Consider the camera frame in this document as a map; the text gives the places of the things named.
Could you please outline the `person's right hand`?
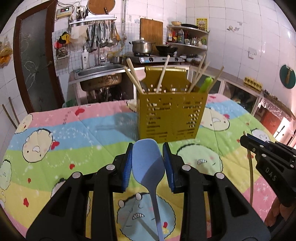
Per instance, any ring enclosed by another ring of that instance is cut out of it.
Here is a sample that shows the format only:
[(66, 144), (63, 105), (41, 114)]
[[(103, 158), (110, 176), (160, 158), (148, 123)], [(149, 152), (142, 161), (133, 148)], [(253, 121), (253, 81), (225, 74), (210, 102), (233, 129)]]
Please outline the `person's right hand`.
[(284, 205), (281, 204), (279, 199), (276, 197), (267, 214), (267, 217), (265, 218), (264, 223), (266, 224), (266, 226), (272, 227), (275, 224), (276, 219), (279, 215), (281, 215), (283, 219), (287, 221), (293, 209), (294, 209), (294, 205), (290, 207), (285, 207)]

